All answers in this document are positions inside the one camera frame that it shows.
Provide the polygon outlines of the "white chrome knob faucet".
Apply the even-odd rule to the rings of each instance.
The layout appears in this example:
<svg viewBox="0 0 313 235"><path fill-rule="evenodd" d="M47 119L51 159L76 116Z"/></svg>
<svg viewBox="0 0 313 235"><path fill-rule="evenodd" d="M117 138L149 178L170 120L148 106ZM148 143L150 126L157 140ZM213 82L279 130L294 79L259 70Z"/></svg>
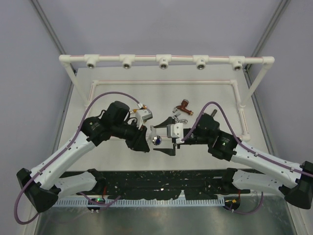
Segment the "white chrome knob faucet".
<svg viewBox="0 0 313 235"><path fill-rule="evenodd" d="M147 143L148 145L155 145L158 146L162 143L162 137L160 135L157 134L157 130L155 127L153 127L152 125L150 126L150 134L147 138Z"/></svg>

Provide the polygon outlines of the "white pipe frame rack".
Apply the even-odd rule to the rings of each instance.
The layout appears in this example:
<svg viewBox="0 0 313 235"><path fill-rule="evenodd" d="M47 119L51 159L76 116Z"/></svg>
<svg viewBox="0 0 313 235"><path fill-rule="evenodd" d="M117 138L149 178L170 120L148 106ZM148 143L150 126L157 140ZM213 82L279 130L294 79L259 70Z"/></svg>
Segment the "white pipe frame rack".
<svg viewBox="0 0 313 235"><path fill-rule="evenodd" d="M99 62L121 62L122 67L130 69L134 62L156 62L159 68L164 70L169 67L171 62L192 62L196 65L198 70L203 70L208 64L229 64L234 71L239 71L245 64L261 64L262 68L258 73L256 80L252 83L245 95L244 99L241 99L238 82L234 79L224 80L174 80L173 84L205 84L205 85L230 85L233 87L234 96L236 100L236 109L238 111L239 120L242 128L242 134L240 137L244 141L250 140L250 134L246 124L246 118L244 115L244 108L247 101L253 95L254 91L264 78L267 71L272 67L275 59L272 56L264 57L244 57L244 56L209 56L209 55L192 55L192 56L178 56L170 54L157 54L157 55L133 55L133 54L120 54L120 55L99 55L99 54L85 54L85 55L60 55L59 61L65 69L67 69L71 63L85 62L89 69L96 68L96 64Z"/></svg>

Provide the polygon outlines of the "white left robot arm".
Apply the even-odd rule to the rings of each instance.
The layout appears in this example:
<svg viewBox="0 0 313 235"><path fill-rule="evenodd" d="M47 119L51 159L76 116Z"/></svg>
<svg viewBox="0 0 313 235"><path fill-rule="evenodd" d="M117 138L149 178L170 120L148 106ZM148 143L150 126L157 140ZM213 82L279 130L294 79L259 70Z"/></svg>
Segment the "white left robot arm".
<svg viewBox="0 0 313 235"><path fill-rule="evenodd" d="M20 186L25 188L24 193L37 212L45 212L63 197L79 192L99 195L104 191L106 180L96 169L65 178L62 174L111 137L125 140L133 151L150 151L146 141L147 127L143 123L153 117L152 112L149 109L137 110L131 123L128 122L129 114L128 105L120 101L111 103L101 115L84 119L78 133L43 163L17 173Z"/></svg>

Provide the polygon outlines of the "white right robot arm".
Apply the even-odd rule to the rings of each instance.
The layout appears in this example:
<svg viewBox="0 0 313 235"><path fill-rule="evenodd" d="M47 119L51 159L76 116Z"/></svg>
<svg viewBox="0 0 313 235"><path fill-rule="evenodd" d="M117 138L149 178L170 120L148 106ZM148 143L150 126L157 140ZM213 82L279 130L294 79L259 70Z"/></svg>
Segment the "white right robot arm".
<svg viewBox="0 0 313 235"><path fill-rule="evenodd" d="M161 148L169 156L176 154L181 145L205 144L213 157L249 166L257 173L247 173L238 169L228 169L221 181L222 189L232 193L236 189L258 190L278 195L291 205L308 210L313 201L313 164L289 162L266 154L236 136L220 130L220 124L208 114L197 120L195 128L184 128L169 117L163 123L151 126L149 138L156 140L158 128L167 129L167 137L173 148Z"/></svg>

